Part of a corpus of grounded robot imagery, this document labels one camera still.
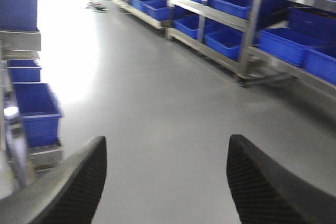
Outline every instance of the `gray floor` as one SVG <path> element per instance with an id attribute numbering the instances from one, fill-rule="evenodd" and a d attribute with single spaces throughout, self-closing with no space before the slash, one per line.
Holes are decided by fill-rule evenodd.
<path id="1" fill-rule="evenodd" d="M 65 156 L 93 135 L 108 140 L 93 223 L 240 223 L 225 175 L 235 133 L 336 196 L 335 99 L 297 81 L 238 87 L 111 2 L 107 14 L 86 2 L 39 0 L 39 28 Z"/>

